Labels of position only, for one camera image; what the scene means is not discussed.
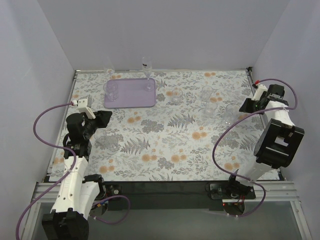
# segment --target purple tray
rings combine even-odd
[[[107,109],[153,107],[156,104],[156,81],[153,78],[149,80],[154,85],[152,91],[145,90],[148,83],[146,78],[111,80],[118,84],[119,97],[115,101],[110,101],[104,96],[104,107]]]

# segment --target gray wall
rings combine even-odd
[[[289,0],[38,0],[74,69],[239,69],[258,59]]]
[[[67,100],[74,70],[36,0],[0,0],[0,33],[0,239],[12,240],[53,151],[33,122]],[[44,139],[55,141],[62,113],[39,123]]]
[[[290,112],[305,136],[292,164],[294,180],[313,239],[320,239],[320,1],[291,0],[253,68],[255,80],[279,78],[293,86],[298,107]],[[292,94],[287,90],[289,104]]]

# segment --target glass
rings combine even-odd
[[[182,100],[183,92],[180,89],[174,89],[172,91],[172,99],[171,102],[173,104],[179,104]]]
[[[93,137],[102,148],[106,149],[107,154],[115,154],[119,150],[118,138],[113,135],[108,136],[106,130],[98,128]]]
[[[200,95],[202,101],[205,101],[205,102],[208,101],[213,92],[214,92],[214,89],[212,87],[204,86],[201,90],[201,95]]]
[[[107,81],[106,84],[104,84],[103,86],[103,90],[104,90],[104,98],[107,98],[112,102],[118,99],[119,97],[118,84],[115,81],[113,80]]]
[[[218,104],[216,102],[207,101],[203,113],[208,118],[213,118],[215,111],[217,110]]]
[[[152,63],[151,63],[151,57],[144,56],[142,58],[142,70],[147,78],[147,84],[145,86],[145,90],[152,91],[154,89],[153,84],[150,82],[150,76],[152,73]]]
[[[108,81],[110,80],[111,75],[115,73],[115,67],[110,61],[110,58],[108,56],[106,56],[102,60],[102,64],[103,64],[103,72],[105,73],[105,78]]]
[[[256,205],[257,202],[246,202],[246,211],[253,209]],[[53,203],[41,203],[39,213],[35,218],[31,240],[47,239],[41,219],[43,214],[50,213],[52,206]],[[102,218],[108,221],[118,220],[125,214],[125,211],[126,209],[106,211]],[[107,225],[89,217],[88,240],[105,240],[106,236],[108,240],[302,239],[289,201],[264,202],[252,215],[238,219],[209,214],[205,211],[207,209],[133,209],[130,210],[125,221],[116,225]]]
[[[235,103],[229,103],[225,107],[225,112],[222,116],[222,122],[231,125],[235,123],[240,117],[241,113],[239,112],[240,106]]]

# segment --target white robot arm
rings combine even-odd
[[[283,108],[267,111],[268,125],[254,149],[256,159],[237,172],[239,175],[258,180],[263,174],[279,167],[287,167],[304,136],[304,130],[294,125],[289,117],[288,103],[283,100],[284,87],[274,84],[266,88],[259,84],[252,98],[247,98],[240,112],[253,113],[262,109]],[[252,187],[252,182],[241,177],[235,180],[240,184]]]
[[[112,112],[92,112],[91,98],[72,101],[80,113],[66,118],[68,134],[63,146],[73,149],[76,162],[70,170],[74,156],[64,151],[64,171],[58,196],[49,214],[42,217],[42,226],[48,240],[75,239],[86,240],[89,235],[88,216],[95,200],[106,195],[104,179],[100,174],[84,176],[91,153],[90,138],[99,128],[106,128]]]

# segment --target floral tablecloth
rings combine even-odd
[[[142,72],[116,73],[112,79],[144,78]],[[241,106],[252,96],[245,71],[159,71],[156,80],[156,105],[150,108],[118,108],[108,124],[108,136],[118,139],[118,151],[108,153],[106,147],[91,138],[92,150],[89,174],[102,174],[105,181],[196,181],[227,180],[228,175],[212,161],[212,149],[227,128],[222,115],[229,103]],[[72,100],[84,96],[93,99],[94,111],[104,108],[103,73],[81,73],[73,90]],[[214,89],[210,101],[218,108],[214,118],[203,115],[205,103],[200,94],[203,86]],[[179,105],[171,103],[172,90],[183,91]],[[69,107],[67,116],[76,113]],[[217,162],[229,171],[243,167],[255,159],[253,149],[263,131],[259,116],[246,119],[235,127],[219,144]],[[59,145],[67,134],[62,130]],[[52,163],[50,181],[63,174],[63,151],[58,149]],[[276,170],[262,176],[263,180],[279,179]]]

